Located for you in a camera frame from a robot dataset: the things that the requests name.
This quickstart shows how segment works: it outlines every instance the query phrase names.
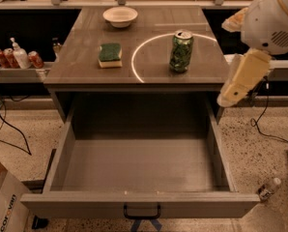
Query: wire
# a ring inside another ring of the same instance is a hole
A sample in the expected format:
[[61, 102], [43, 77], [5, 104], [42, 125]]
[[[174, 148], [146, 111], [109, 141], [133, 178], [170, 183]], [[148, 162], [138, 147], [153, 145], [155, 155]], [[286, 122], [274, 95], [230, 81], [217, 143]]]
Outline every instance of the wire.
[[270, 94], [269, 94], [269, 80], [268, 80], [267, 77], [265, 77], [265, 79], [266, 79], [266, 90], [267, 90], [266, 106], [265, 106], [264, 110], [262, 111], [262, 113], [260, 114], [260, 116], [258, 117], [258, 119], [255, 120], [254, 118], [252, 118], [252, 119], [250, 120], [250, 124], [251, 124], [252, 127], [255, 127], [261, 135], [266, 136], [266, 137], [268, 137], [268, 138], [270, 138], [270, 139], [274, 139], [274, 140], [280, 141], [280, 142], [288, 143], [288, 140], [286, 140], [286, 139], [284, 139], [284, 138], [282, 138], [282, 137], [275, 136], [275, 135], [270, 135], [270, 134], [265, 134], [265, 133], [261, 132], [261, 130], [260, 130], [259, 121], [260, 121], [260, 119], [262, 118], [262, 116], [265, 114], [265, 112], [266, 112], [267, 109], [268, 109], [268, 106], [269, 106], [269, 96], [270, 96]]
[[[4, 106], [4, 110], [5, 110], [5, 115], [4, 115], [4, 119], [6, 119], [6, 116], [7, 116], [7, 110], [6, 110], [6, 107]], [[2, 129], [3, 125], [5, 124], [5, 122], [3, 121], [0, 125], [0, 130]]]
[[16, 146], [16, 145], [14, 145], [14, 144], [12, 144], [12, 143], [9, 143], [9, 142], [7, 142], [7, 141], [4, 141], [4, 140], [1, 140], [1, 139], [0, 139], [0, 142], [5, 143], [5, 144], [8, 144], [8, 145], [11, 145], [11, 146], [13, 146], [13, 147], [16, 147], [17, 149], [19, 149], [19, 150], [27, 153], [29, 156], [32, 156], [31, 151], [30, 151], [30, 148], [29, 148], [29, 145], [28, 145], [28, 141], [27, 141], [27, 139], [26, 139], [25, 134], [24, 134], [20, 129], [16, 128], [15, 126], [13, 126], [13, 125], [11, 125], [9, 122], [7, 122], [7, 121], [5, 120], [5, 118], [3, 118], [3, 117], [1, 116], [1, 113], [0, 113], [0, 119], [3, 121], [3, 124], [6, 124], [6, 125], [8, 125], [9, 127], [15, 129], [16, 131], [18, 131], [18, 132], [22, 135], [22, 137], [24, 138], [26, 147], [27, 147], [27, 151], [26, 151], [25, 149], [23, 149], [23, 148], [21, 148], [21, 147], [19, 147], [19, 146]]
[[20, 98], [20, 99], [18, 99], [18, 100], [16, 100], [16, 99], [14, 99], [12, 96], [9, 96], [9, 98], [12, 100], [12, 102], [21, 102], [21, 101], [23, 101], [23, 100], [25, 100], [25, 99], [27, 99], [27, 98], [29, 98], [30, 96], [25, 96], [25, 97], [23, 97], [23, 98]]

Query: white robot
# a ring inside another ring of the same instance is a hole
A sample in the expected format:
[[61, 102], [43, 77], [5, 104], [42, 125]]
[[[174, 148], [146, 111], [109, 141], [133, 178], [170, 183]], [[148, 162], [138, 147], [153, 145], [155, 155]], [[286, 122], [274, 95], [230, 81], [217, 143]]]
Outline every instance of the white robot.
[[217, 98], [223, 107], [238, 103], [257, 85], [269, 72], [271, 55], [288, 52], [288, 0], [254, 0], [234, 17], [241, 19], [241, 24], [234, 25], [237, 28], [231, 27], [229, 20], [223, 27], [241, 31], [242, 42], [250, 49], [231, 66], [235, 68]]

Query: drawer handle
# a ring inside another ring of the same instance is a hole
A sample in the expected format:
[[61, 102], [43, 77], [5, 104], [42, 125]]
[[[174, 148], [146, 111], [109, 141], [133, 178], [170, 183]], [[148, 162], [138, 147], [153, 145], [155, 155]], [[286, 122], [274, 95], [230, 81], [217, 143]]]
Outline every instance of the drawer handle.
[[161, 215], [161, 207], [160, 205], [157, 205], [157, 214], [153, 216], [131, 216], [128, 214], [128, 208], [127, 205], [124, 205], [124, 216], [127, 219], [132, 219], [132, 220], [153, 220], [153, 219], [158, 219]]

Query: countertop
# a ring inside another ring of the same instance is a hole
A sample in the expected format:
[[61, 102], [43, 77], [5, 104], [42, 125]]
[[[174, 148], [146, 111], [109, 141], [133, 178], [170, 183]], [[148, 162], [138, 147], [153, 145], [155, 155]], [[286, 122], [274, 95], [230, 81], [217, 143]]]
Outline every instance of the countertop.
[[[228, 65], [201, 8], [133, 7], [138, 18], [129, 27], [114, 28], [102, 17], [110, 7], [83, 8], [61, 52], [45, 80], [46, 87], [98, 84], [196, 85], [219, 90]], [[176, 30], [193, 33], [193, 51], [185, 73], [169, 70], [172, 37]], [[102, 69], [98, 62], [100, 45], [119, 43], [122, 68]]]

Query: terrazzo floor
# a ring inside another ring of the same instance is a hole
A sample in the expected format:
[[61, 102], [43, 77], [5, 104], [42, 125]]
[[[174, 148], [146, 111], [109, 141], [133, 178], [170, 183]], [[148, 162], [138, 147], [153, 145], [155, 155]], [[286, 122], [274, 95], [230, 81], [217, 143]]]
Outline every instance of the terrazzo floor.
[[[32, 156], [0, 143], [0, 161], [20, 181], [42, 179], [51, 150], [58, 145], [63, 123], [51, 106], [12, 107], [7, 110], [6, 120], [25, 133]], [[260, 135], [250, 124], [250, 119], [258, 118], [263, 109], [256, 106], [225, 109], [219, 123], [222, 146], [239, 192], [255, 192], [272, 177], [281, 179], [280, 190], [243, 218], [161, 218], [159, 231], [288, 232], [288, 144]], [[288, 106], [269, 107], [259, 125], [264, 133], [288, 140]], [[6, 125], [0, 131], [0, 139], [25, 147], [19, 133]], [[32, 219], [31, 214], [25, 232], [36, 231], [31, 229]], [[46, 228], [37, 231], [135, 231], [136, 225], [137, 231], [157, 231], [150, 221], [134, 224], [127, 219], [51, 219]]]

